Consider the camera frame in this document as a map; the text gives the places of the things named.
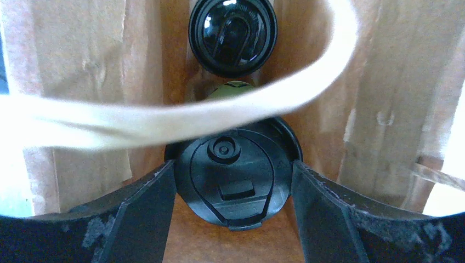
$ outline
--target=black round cap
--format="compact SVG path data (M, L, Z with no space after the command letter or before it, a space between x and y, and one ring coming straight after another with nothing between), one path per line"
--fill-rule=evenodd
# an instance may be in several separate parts
M268 0L199 0L189 22L189 43L209 72L237 78L268 60L277 22Z
M291 193L292 162L302 150L280 118L166 147L179 195L204 220L232 231L275 215Z

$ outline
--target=black plastic cap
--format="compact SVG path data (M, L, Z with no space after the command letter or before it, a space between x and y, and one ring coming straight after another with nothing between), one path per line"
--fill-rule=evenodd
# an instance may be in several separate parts
M244 231L259 227L286 203L292 163L302 150L280 118L166 147L176 159L179 195L204 220Z
M276 37L276 15L268 0L199 0L190 17L194 55L206 70L226 78L263 66Z

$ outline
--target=circular button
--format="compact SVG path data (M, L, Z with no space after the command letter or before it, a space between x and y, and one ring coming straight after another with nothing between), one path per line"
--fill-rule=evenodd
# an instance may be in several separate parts
M210 140L207 152L217 163L232 164L239 158L241 147L232 137L222 136Z

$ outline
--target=yellow-green object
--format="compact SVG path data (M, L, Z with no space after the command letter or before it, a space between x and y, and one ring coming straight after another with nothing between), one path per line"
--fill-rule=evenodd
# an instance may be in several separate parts
M227 97L237 96L252 90L254 86L243 81L230 81L220 85L214 92L208 96L207 100L224 99Z

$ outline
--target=white strap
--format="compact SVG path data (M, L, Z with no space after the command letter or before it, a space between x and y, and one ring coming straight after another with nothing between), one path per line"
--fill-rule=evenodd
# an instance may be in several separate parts
M341 74L356 45L348 0L328 0L333 24L319 60L287 78L232 99L168 107L131 107L0 96L0 135L24 146L86 149L160 145L289 113L312 101Z

